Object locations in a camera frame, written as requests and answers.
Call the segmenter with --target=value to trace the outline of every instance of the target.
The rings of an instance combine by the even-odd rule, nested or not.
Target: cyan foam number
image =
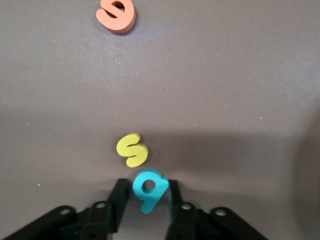
[[[144,187],[144,183],[148,180],[154,182],[154,188],[150,190]],[[139,199],[143,200],[141,211],[144,214],[149,214],[154,209],[168,188],[169,179],[165,176],[162,176],[157,170],[151,168],[142,170],[136,176],[132,184],[134,194]]]

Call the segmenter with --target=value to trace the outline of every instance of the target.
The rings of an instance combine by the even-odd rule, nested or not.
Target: orange foam piece
[[[134,26],[136,11],[131,0],[101,0],[100,5],[102,8],[96,11],[96,18],[112,33],[125,34]]]

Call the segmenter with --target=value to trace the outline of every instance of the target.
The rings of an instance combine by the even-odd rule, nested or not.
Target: number 9
[[[154,182],[154,188],[146,189],[144,183],[148,180]],[[134,194],[141,200],[143,204],[141,211],[144,214],[149,214],[157,205],[161,197],[169,188],[169,179],[162,176],[160,172],[155,169],[142,170],[135,178],[132,184]]]

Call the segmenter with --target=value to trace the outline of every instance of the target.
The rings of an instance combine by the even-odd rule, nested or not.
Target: foam number 9
[[[136,11],[131,0],[101,0],[100,5],[96,18],[111,32],[125,34],[135,24]]]
[[[146,189],[144,183],[148,180],[154,182],[154,188]],[[169,188],[169,180],[162,176],[160,172],[154,169],[145,169],[141,171],[135,178],[132,189],[134,194],[141,200],[143,204],[141,211],[144,214],[149,214],[157,205],[161,197]]]
[[[146,145],[138,143],[140,140],[139,133],[130,133],[116,145],[116,151],[122,157],[128,157],[126,165],[130,168],[135,168],[143,164],[148,157],[148,148]]]

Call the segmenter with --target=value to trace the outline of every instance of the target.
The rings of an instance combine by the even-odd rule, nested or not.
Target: yellow foam piece
[[[126,165],[136,168],[142,165],[148,158],[149,150],[146,145],[139,143],[140,134],[133,132],[123,138],[116,145],[116,151],[122,157],[127,157]]]

